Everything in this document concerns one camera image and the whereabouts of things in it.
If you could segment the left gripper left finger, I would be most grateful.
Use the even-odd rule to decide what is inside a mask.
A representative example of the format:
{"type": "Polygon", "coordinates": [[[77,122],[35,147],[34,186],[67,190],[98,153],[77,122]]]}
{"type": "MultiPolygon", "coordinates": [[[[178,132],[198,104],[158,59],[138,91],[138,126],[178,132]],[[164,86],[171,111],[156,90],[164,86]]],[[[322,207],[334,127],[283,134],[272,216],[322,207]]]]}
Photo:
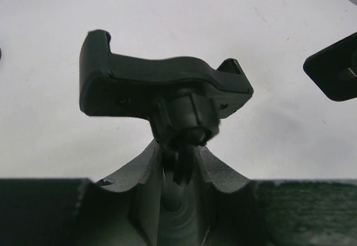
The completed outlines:
{"type": "Polygon", "coordinates": [[[98,182],[1,179],[1,244],[155,245],[161,183],[156,142],[98,182]]]}

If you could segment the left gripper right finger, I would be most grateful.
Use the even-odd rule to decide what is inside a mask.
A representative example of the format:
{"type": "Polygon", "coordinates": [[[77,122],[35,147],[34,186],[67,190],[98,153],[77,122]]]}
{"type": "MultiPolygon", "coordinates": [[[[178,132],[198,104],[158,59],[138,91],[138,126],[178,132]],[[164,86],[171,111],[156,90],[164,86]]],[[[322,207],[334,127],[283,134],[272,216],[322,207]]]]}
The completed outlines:
{"type": "Polygon", "coordinates": [[[195,160],[200,245],[355,245],[355,180],[252,180],[207,148],[195,160]]]}

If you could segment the black round base stand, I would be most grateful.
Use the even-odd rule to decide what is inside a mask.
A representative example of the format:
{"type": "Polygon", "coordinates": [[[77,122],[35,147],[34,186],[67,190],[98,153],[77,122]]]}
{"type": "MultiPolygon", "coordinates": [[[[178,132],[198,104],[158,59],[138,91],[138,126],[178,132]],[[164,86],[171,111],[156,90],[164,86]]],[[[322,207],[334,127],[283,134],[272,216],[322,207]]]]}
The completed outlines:
{"type": "Polygon", "coordinates": [[[213,69],[195,57],[147,60],[110,50],[107,31],[90,31],[79,59],[80,110],[92,117],[149,122],[160,148],[162,183],[155,245],[200,245],[197,150],[240,109],[253,88],[235,59],[213,69]]]}

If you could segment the black phone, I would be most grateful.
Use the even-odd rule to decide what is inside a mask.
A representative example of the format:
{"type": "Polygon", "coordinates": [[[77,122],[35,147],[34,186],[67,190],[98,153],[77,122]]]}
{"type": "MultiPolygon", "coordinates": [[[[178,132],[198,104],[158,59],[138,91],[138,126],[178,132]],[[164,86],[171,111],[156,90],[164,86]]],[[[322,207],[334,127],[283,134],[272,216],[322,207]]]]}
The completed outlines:
{"type": "Polygon", "coordinates": [[[356,33],[309,56],[303,70],[329,99],[355,99],[356,33]]]}

